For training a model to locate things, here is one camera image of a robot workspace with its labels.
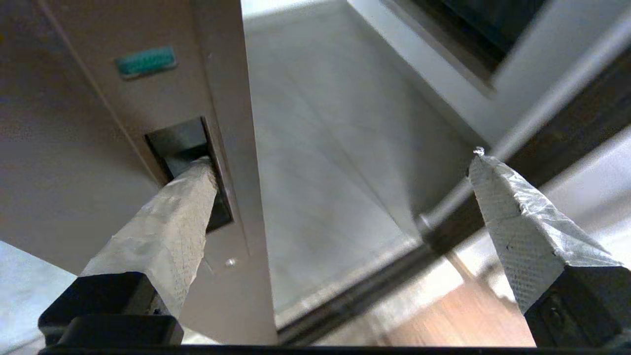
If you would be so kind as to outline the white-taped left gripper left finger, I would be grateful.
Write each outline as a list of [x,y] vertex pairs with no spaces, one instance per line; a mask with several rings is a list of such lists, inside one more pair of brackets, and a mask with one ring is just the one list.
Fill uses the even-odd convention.
[[160,189],[41,313],[45,343],[68,342],[66,332],[79,325],[103,330],[89,342],[135,335],[165,343],[158,330],[180,334],[177,319],[204,257],[218,192],[209,157]]

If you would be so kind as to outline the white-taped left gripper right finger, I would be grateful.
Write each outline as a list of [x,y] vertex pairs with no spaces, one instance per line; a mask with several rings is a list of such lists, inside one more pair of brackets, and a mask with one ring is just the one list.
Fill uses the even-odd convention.
[[522,175],[474,151],[467,178],[538,346],[628,346],[630,270]]

